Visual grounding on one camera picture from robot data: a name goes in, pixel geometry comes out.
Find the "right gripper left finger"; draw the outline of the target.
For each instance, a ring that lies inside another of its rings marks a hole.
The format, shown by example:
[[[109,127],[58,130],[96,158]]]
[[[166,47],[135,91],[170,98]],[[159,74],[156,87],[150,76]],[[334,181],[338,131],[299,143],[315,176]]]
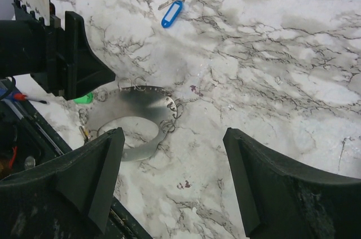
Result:
[[[109,130],[1,180],[1,238],[103,238],[124,142]]]

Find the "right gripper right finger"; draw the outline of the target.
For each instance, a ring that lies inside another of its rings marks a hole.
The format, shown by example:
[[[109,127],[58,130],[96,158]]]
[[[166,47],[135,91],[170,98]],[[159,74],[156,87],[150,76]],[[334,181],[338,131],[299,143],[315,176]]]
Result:
[[[223,143],[247,238],[359,238],[360,180],[305,165],[238,129]]]

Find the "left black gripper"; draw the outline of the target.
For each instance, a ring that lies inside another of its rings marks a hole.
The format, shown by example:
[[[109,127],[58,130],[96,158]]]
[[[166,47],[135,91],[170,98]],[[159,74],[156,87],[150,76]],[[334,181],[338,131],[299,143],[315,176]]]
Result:
[[[50,25],[43,17],[36,17],[20,0],[12,3],[15,20],[1,20],[1,78],[23,74],[30,76],[46,92],[63,92],[73,100],[92,90],[113,82],[115,73],[92,51],[87,40],[81,15],[65,13],[66,64],[65,89],[62,84],[63,68],[59,61],[57,36],[60,19],[55,6],[49,4]]]

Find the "key with blue tag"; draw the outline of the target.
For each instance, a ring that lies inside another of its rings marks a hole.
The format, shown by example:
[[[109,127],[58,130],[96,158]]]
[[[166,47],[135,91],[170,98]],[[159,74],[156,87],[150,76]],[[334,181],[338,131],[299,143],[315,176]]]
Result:
[[[166,14],[161,20],[161,26],[163,28],[169,28],[173,25],[174,21],[178,17],[179,13],[183,8],[183,3],[185,0],[167,0],[166,2],[159,5],[158,10],[163,10],[168,8]]]

